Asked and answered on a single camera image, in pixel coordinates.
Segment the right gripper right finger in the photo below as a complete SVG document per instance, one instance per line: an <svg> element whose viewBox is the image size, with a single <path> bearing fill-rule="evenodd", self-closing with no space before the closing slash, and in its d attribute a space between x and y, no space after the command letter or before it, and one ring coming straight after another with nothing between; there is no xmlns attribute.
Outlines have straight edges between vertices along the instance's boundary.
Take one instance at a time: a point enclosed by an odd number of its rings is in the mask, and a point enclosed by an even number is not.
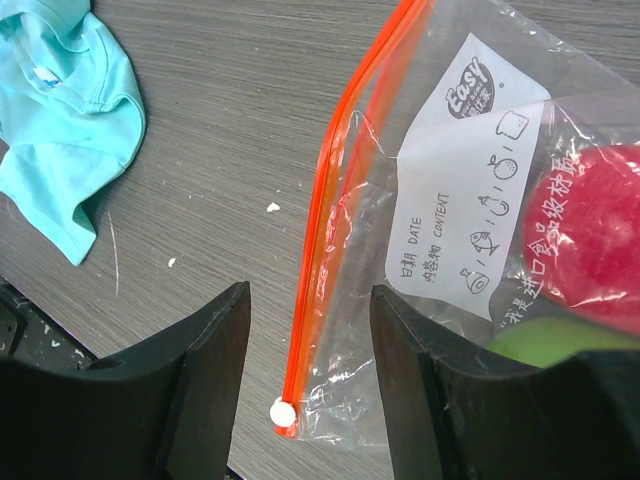
<svg viewBox="0 0 640 480"><path fill-rule="evenodd" d="M639 355L539 369L490 352L373 288L370 326L398 479L635 479Z"/></svg>

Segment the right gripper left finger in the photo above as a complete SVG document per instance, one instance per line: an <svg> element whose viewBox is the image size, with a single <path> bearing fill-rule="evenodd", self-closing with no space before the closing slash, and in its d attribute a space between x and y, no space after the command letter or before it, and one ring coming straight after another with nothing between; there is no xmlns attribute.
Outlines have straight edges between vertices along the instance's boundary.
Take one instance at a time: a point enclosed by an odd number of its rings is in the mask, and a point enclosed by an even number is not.
<svg viewBox="0 0 640 480"><path fill-rule="evenodd" d="M82 370L1 358L5 479L232 479L250 287Z"/></svg>

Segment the red fake apple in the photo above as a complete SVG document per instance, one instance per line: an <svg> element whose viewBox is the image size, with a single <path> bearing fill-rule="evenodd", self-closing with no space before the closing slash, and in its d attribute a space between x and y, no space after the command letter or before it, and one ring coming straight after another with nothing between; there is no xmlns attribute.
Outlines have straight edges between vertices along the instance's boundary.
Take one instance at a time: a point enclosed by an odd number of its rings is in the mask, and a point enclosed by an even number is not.
<svg viewBox="0 0 640 480"><path fill-rule="evenodd" d="M522 244L535 292L638 334L638 146L589 147L552 159L527 200Z"/></svg>

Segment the clear zip bag orange seal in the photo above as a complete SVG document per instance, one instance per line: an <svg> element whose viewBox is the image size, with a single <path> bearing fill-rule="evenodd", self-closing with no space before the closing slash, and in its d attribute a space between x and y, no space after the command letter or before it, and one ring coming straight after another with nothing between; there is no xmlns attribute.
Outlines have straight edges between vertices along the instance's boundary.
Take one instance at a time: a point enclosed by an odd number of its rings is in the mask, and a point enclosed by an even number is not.
<svg viewBox="0 0 640 480"><path fill-rule="evenodd" d="M522 223L552 159L612 145L639 148L637 85L503 1L401 2L320 151L276 432L386 443L376 285L483 347L542 316L607 327L535 292Z"/></svg>

